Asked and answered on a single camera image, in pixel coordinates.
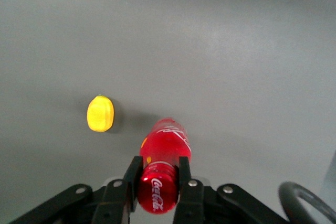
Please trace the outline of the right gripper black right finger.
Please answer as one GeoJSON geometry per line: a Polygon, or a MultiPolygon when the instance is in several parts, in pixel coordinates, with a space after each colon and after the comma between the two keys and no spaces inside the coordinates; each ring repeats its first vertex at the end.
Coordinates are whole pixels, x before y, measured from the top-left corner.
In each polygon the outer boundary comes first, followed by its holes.
{"type": "Polygon", "coordinates": [[[194,179],[190,171],[189,158],[179,158],[179,193],[180,199],[176,206],[173,223],[204,222],[204,185],[194,179]]]}

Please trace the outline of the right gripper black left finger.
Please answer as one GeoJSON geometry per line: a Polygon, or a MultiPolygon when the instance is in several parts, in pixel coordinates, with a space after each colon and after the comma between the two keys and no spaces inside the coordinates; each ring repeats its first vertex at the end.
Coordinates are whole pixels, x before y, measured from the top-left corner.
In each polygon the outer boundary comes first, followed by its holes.
{"type": "Polygon", "coordinates": [[[133,158],[123,178],[114,179],[104,189],[97,204],[92,223],[129,223],[130,214],[135,211],[143,158],[133,158]]]}

